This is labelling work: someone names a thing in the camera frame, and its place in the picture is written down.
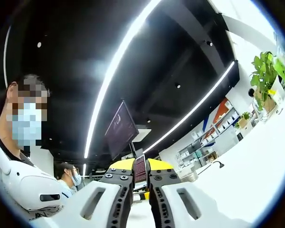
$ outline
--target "black ceiling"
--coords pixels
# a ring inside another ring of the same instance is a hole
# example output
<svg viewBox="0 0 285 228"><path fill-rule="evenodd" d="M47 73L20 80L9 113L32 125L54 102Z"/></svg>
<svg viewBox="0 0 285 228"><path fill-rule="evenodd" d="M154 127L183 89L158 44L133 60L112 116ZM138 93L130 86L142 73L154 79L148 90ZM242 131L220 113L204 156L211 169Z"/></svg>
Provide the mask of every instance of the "black ceiling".
<svg viewBox="0 0 285 228"><path fill-rule="evenodd" d="M52 94L43 146L55 160L87 163L88 170L106 168L112 159L104 133L121 99L136 124L152 129L134 144L136 149L146 149L190 111L234 60L225 24L206 0L162 1L122 58L85 160L88 127L106 69L146 2L34 1L17 8L5 23L0 20L0 94L5 90L3 50L11 24L7 79L11 82L18 74L34 73L48 84ZM209 39L212 47L204 42ZM147 156L156 156L202 121L238 80L236 64L211 97Z"/></svg>

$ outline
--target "black hair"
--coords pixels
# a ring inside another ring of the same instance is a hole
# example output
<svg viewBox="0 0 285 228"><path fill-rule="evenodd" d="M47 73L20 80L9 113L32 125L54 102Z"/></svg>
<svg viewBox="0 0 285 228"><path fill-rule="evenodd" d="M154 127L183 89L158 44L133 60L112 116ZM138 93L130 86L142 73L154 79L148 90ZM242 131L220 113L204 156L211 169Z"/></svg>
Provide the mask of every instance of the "black hair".
<svg viewBox="0 0 285 228"><path fill-rule="evenodd" d="M62 178L62 175L65 173L65 169L71 170L72 176L74 177L74 166L70 163L61 163L55 166L55 177L58 179Z"/></svg>
<svg viewBox="0 0 285 228"><path fill-rule="evenodd" d="M24 80L28 80L28 81L34 82L37 85L43 86L47 90L47 95L48 96L50 95L48 87L45 85L44 81L37 75L34 75L34 74L21 75L16 80L13 80L13 82L16 82L17 85L19 85L19 88L24 88L25 87L24 86ZM0 97L0 116L1 116L1 113L3 110L3 107L5 105L6 93L7 93L8 89L9 89L9 87L7 87L4 95L2 95Z"/></svg>
<svg viewBox="0 0 285 228"><path fill-rule="evenodd" d="M254 97L254 96L253 96L254 93L255 93L255 90L254 90L253 88L249 89L248 95L249 95L250 97Z"/></svg>

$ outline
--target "woman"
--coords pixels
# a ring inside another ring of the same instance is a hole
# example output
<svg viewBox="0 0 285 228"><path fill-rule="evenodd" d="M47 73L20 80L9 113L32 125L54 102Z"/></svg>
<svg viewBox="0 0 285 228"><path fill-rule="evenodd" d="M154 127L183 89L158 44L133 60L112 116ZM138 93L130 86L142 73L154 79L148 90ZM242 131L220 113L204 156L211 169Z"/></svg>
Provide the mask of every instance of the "woman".
<svg viewBox="0 0 285 228"><path fill-rule="evenodd" d="M65 204L66 200L75 193L74 187L81 183L81 176L78 169L69 163L59 164L56 172L62 186L62 203Z"/></svg>

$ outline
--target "face mask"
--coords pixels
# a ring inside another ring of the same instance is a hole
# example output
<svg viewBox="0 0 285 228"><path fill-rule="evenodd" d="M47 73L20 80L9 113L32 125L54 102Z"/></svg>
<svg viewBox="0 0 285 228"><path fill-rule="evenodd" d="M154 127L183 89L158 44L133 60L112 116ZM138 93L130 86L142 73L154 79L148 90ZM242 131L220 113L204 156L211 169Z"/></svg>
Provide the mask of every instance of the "face mask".
<svg viewBox="0 0 285 228"><path fill-rule="evenodd" d="M24 103L18 115L7 115L7 121L12 122L12 139L20 148L36 146L36 140L41 140L41 120L42 111L35 103Z"/></svg>
<svg viewBox="0 0 285 228"><path fill-rule="evenodd" d="M81 183L81 176L78 173L74 173L75 177L71 176L72 181L75 186L78 186Z"/></svg>

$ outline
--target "screw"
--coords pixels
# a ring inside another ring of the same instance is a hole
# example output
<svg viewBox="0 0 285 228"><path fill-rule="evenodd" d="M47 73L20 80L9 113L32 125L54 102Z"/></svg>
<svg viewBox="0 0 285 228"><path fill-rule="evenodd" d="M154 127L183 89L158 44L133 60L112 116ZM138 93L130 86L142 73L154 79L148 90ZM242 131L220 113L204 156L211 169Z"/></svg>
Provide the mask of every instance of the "screw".
<svg viewBox="0 0 285 228"><path fill-rule="evenodd" d="M106 178L112 178L112 177L113 177L113 175L112 175L112 174L110 174L110 173L107 173L107 174L105 175L105 177L106 177Z"/></svg>
<svg viewBox="0 0 285 228"><path fill-rule="evenodd" d="M154 179L155 179L156 181L161 181L161 180L162 180L162 177L161 177L161 176L155 176Z"/></svg>
<svg viewBox="0 0 285 228"><path fill-rule="evenodd" d="M128 178L128 176L121 176L120 179L124 181L124 180L127 180L129 178Z"/></svg>
<svg viewBox="0 0 285 228"><path fill-rule="evenodd" d="M176 174L171 174L171 175L170 175L170 178L176 179L176 178L177 178L177 175L176 175Z"/></svg>

